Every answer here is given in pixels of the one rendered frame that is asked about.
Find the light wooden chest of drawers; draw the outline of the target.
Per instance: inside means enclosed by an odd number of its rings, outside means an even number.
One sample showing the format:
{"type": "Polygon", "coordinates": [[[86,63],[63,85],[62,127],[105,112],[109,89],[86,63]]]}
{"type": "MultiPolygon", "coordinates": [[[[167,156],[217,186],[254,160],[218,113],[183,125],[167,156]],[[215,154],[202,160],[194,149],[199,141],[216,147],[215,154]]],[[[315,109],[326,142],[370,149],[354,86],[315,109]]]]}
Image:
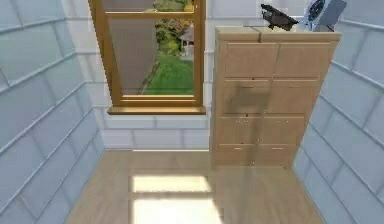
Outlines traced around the light wooden chest of drawers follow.
{"type": "Polygon", "coordinates": [[[292,165],[339,32],[215,29],[212,165],[292,165]]]}

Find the black angular object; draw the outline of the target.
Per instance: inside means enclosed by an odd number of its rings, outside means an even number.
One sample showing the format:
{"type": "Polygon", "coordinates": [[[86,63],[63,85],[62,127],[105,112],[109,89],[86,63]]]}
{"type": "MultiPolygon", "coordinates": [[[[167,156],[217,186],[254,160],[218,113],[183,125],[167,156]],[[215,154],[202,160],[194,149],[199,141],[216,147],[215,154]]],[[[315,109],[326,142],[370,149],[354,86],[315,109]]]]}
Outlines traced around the black angular object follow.
{"type": "Polygon", "coordinates": [[[294,18],[286,15],[271,5],[262,4],[262,17],[269,22],[268,27],[274,29],[279,27],[283,30],[290,31],[292,27],[298,24],[298,21],[294,18]]]}

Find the wooden framed window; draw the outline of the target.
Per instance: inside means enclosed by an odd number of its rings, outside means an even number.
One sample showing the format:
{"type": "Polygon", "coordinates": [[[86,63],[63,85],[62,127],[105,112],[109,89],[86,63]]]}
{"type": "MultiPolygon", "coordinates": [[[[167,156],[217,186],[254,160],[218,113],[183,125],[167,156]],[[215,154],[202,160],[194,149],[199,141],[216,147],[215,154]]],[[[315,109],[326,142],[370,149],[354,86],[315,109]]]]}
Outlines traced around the wooden framed window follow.
{"type": "Polygon", "coordinates": [[[206,0],[88,0],[110,115],[203,114],[206,0]]]}

